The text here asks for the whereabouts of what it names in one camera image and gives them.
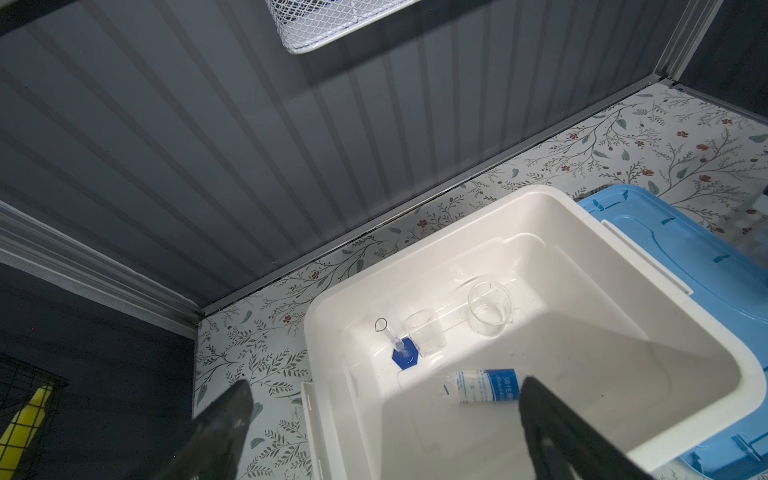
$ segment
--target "wire mesh basket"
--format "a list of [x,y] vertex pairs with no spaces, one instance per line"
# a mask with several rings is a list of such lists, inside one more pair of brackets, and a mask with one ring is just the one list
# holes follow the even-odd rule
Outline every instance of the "wire mesh basket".
[[35,476],[66,385],[60,376],[0,353],[0,478]]
[[306,53],[419,0],[266,0],[289,52]]

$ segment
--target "gray corrugated panel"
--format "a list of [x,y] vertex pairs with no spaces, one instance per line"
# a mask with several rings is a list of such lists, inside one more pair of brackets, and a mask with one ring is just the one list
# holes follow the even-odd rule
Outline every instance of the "gray corrugated panel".
[[768,116],[768,12],[764,2],[725,0],[680,82]]
[[295,56],[260,0],[81,0],[0,39],[3,198],[205,303],[646,76],[683,6],[422,0]]

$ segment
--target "floral wallpaper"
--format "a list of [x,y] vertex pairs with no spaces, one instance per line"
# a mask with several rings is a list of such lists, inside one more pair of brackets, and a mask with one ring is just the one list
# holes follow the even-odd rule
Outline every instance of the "floral wallpaper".
[[[246,379],[255,405],[239,478],[311,478],[300,383],[312,378],[303,321],[318,294],[525,185],[576,197],[619,183],[648,189],[718,235],[741,235],[765,220],[741,204],[768,184],[768,127],[662,84],[611,105],[207,317],[197,339],[195,414]],[[754,222],[734,226],[739,208]],[[677,460],[655,475],[700,477]]]

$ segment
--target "small glass beaker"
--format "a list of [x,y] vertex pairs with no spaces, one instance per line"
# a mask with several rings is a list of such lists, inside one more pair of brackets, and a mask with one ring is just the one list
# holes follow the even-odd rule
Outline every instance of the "small glass beaker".
[[469,325],[482,335],[494,336],[512,323],[512,296],[496,282],[480,282],[469,290]]
[[420,310],[409,316],[402,325],[422,356],[434,353],[447,344],[435,310]]

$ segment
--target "blue plastic box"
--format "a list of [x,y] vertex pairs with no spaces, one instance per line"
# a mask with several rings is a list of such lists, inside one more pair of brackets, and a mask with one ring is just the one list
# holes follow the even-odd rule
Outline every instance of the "blue plastic box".
[[[691,298],[768,370],[768,270],[640,187],[614,185],[579,205],[687,283]],[[681,458],[714,480],[747,480],[768,470],[768,402]]]

